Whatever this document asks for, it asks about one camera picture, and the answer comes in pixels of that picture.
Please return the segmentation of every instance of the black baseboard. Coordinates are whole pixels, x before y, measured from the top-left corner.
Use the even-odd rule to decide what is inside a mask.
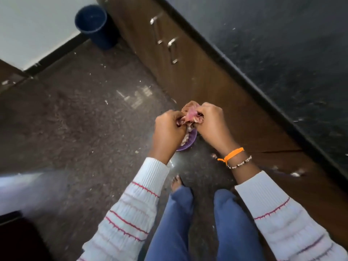
[[[30,76],[34,76],[38,74],[39,72],[46,69],[48,66],[53,64],[55,61],[63,57],[64,55],[68,54],[72,50],[74,50],[76,47],[78,47],[80,44],[84,43],[88,39],[87,36],[84,34],[78,34],[74,38],[70,39],[67,43],[62,45],[61,47],[57,48],[55,51],[53,51],[51,54],[45,56],[42,60],[40,60],[37,64],[34,66],[31,66],[29,69],[25,70],[24,72]]]

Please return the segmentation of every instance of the black countertop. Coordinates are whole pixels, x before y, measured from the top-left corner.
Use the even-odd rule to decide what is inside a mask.
[[[348,0],[158,1],[348,179]]]

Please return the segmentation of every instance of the silver drawer pull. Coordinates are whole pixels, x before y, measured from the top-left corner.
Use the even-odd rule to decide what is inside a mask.
[[[156,44],[159,45],[160,43],[162,43],[162,39],[159,38],[159,34],[157,33],[157,30],[158,30],[158,24],[156,23],[157,19],[158,19],[157,16],[151,18],[150,25],[152,26],[152,30],[154,32],[154,40]]]
[[[177,58],[173,56],[174,50],[176,50],[176,38],[173,38],[171,41],[168,42],[168,50],[169,50],[169,55],[171,56],[171,63],[175,64],[177,63]]]

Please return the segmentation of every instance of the ribbed cuff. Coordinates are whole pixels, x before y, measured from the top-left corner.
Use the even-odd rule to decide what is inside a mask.
[[[146,158],[134,182],[160,195],[169,168],[154,158]]]
[[[273,211],[289,199],[289,196],[264,171],[235,188],[253,218]]]

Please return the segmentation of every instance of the leg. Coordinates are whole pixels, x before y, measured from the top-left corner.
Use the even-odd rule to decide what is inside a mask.
[[[179,176],[174,178],[172,193],[166,209],[150,243],[145,261],[189,261],[188,233],[193,214],[193,195],[182,185]]]
[[[214,196],[214,215],[219,239],[217,260],[264,261],[258,231],[234,198],[235,195],[225,189],[216,191]]]

